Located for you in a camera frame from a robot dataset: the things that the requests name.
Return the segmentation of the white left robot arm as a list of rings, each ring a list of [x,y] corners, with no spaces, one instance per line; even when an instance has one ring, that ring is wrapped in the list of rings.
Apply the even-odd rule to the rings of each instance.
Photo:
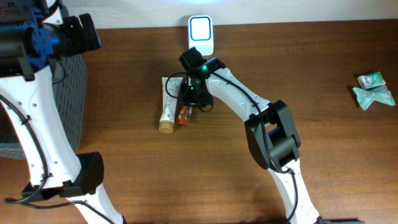
[[[1,104],[30,171],[22,198],[6,203],[43,209],[60,196],[88,223],[125,222],[104,189],[101,154],[73,151],[53,95],[52,59],[100,47],[91,16],[69,16],[61,1],[1,2]]]

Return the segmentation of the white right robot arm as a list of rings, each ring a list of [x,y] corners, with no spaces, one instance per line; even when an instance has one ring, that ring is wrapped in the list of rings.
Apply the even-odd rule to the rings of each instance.
[[[194,47],[179,60],[191,80],[185,103],[203,108],[218,98],[242,119],[249,152],[274,179],[287,223],[320,221],[302,177],[301,140],[288,106],[282,100],[271,102],[255,94],[222,61],[206,60]]]

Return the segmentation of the small teal tissue pack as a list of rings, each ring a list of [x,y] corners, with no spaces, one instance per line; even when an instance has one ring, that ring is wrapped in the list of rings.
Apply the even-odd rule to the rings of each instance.
[[[357,81],[361,88],[365,90],[370,90],[386,84],[386,81],[383,79],[381,72],[361,75],[357,78]]]

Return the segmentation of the green wet wipes pack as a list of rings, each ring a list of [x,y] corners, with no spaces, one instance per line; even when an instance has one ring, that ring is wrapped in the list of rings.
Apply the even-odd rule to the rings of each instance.
[[[353,91],[356,95],[359,106],[363,110],[367,110],[374,101],[389,106],[396,105],[391,92],[385,85],[373,88],[372,90],[364,90],[362,88],[354,87]]]

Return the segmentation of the white cream tube gold cap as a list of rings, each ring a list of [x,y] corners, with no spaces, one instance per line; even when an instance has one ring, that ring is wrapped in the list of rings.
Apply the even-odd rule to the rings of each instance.
[[[174,131],[177,101],[183,78],[162,77],[162,114],[159,120],[159,131],[171,134]]]

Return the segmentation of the orange chocolate bar wrapper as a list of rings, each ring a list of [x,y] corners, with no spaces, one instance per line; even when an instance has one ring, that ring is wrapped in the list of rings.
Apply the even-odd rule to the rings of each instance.
[[[189,106],[182,106],[177,116],[177,123],[181,125],[189,125],[191,114],[192,112]]]

